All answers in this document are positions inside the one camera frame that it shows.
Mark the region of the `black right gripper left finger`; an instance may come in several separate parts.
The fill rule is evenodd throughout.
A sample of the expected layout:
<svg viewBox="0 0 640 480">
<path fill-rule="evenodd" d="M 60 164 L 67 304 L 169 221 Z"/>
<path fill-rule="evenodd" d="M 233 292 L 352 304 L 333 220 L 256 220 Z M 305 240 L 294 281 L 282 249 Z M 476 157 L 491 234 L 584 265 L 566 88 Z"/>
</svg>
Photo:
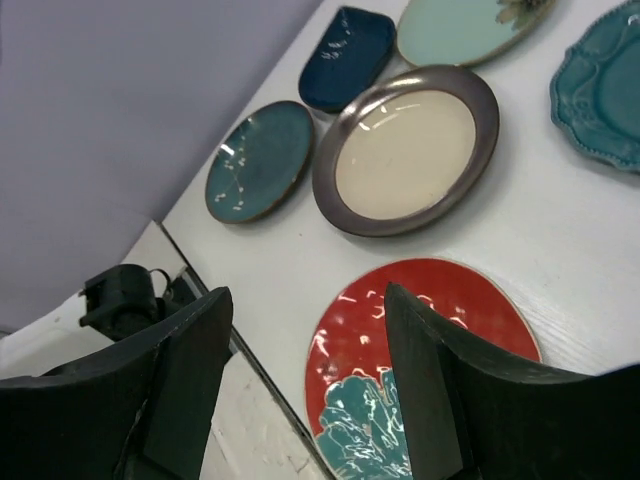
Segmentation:
<svg viewBox="0 0 640 480">
<path fill-rule="evenodd" d="M 2 478 L 199 478 L 232 318 L 219 287 L 96 353 L 2 381 Z"/>
</svg>

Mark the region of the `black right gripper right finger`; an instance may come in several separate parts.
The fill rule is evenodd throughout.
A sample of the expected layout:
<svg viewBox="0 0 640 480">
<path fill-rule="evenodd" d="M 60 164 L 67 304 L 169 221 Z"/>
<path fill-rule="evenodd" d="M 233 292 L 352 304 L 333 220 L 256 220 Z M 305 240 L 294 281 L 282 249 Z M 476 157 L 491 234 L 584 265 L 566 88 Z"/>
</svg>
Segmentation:
<svg viewBox="0 0 640 480">
<path fill-rule="evenodd" d="M 584 375 L 510 353 L 398 284 L 385 294 L 417 479 L 635 479 L 639 369 Z"/>
</svg>

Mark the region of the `red plate with teal flower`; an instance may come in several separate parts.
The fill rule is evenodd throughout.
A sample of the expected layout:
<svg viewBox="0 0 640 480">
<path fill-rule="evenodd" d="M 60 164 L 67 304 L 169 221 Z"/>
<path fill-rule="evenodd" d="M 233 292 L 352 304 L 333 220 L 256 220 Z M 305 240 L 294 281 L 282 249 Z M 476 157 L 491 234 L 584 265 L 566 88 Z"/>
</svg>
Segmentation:
<svg viewBox="0 0 640 480">
<path fill-rule="evenodd" d="M 469 266 L 414 258 L 366 273 L 322 315 L 305 369 L 314 443 L 338 479 L 412 476 L 386 337 L 384 295 L 390 283 L 404 286 L 459 327 L 517 355 L 542 359 L 515 304 Z"/>
</svg>

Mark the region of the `cream plate with metallic rim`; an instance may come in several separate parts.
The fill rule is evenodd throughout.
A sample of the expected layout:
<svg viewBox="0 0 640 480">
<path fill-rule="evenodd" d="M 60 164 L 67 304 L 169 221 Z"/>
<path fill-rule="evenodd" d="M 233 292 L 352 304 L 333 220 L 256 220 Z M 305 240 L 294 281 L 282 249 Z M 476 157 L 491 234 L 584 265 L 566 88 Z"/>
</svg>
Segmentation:
<svg viewBox="0 0 640 480">
<path fill-rule="evenodd" d="M 313 161 L 316 205 L 360 237 L 421 229 L 448 213 L 488 166 L 496 96 L 464 67 L 420 67 L 363 92 L 336 118 Z"/>
</svg>

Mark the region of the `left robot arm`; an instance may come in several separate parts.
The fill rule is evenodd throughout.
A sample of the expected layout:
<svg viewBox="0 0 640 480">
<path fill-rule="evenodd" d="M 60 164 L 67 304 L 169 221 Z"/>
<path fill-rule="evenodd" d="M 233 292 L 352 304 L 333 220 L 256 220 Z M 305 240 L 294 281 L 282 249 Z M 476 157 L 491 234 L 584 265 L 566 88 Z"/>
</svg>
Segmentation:
<svg viewBox="0 0 640 480">
<path fill-rule="evenodd" d="M 90 327 L 117 342 L 177 313 L 196 296 L 182 277 L 160 268 L 121 264 L 87 280 L 82 328 Z"/>
</svg>

